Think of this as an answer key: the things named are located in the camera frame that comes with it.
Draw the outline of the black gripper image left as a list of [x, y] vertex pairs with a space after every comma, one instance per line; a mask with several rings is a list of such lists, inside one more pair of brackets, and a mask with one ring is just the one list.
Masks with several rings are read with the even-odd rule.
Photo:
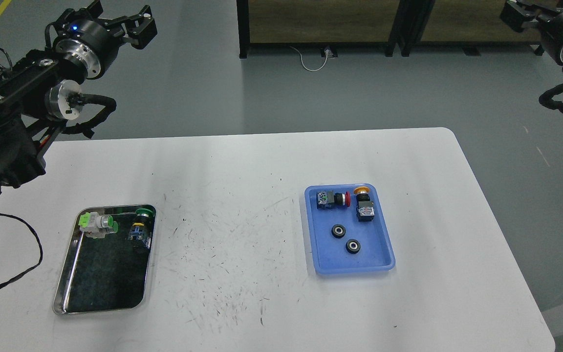
[[53, 41], [57, 53], [92, 53], [100, 64], [111, 64], [124, 44], [142, 50], [158, 34], [152, 9], [143, 6], [139, 13], [115, 19], [96, 19], [103, 13], [100, 0], [87, 7], [71, 9], [69, 18], [57, 22], [58, 36]]

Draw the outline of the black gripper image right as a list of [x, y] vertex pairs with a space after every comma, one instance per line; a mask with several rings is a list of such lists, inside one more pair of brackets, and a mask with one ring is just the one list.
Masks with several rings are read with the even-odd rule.
[[563, 46], [563, 8], [530, 0], [505, 0], [500, 20], [516, 33], [538, 26], [543, 49]]

